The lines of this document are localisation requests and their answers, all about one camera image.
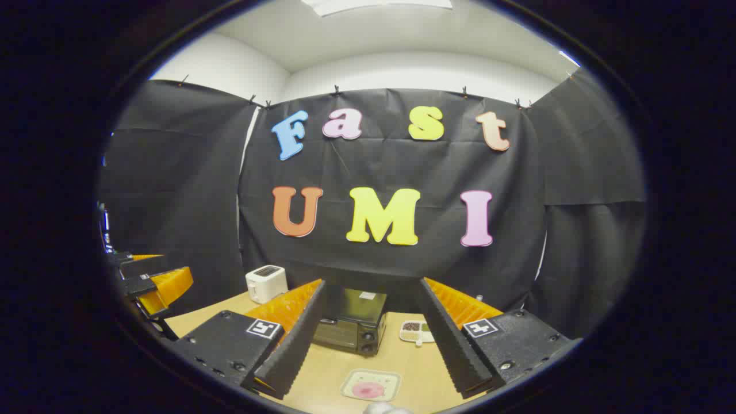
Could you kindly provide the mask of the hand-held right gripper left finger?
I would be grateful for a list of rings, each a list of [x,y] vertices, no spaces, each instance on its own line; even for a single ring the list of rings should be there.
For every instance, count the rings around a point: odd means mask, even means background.
[[[302,368],[327,291],[318,279],[244,314],[221,310],[170,348],[221,383],[282,399]]]

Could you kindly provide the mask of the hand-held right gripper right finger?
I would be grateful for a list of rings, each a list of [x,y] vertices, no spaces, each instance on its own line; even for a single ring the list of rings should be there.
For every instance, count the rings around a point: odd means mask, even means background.
[[[580,343],[526,309],[502,312],[429,278],[416,301],[463,398],[515,386]]]

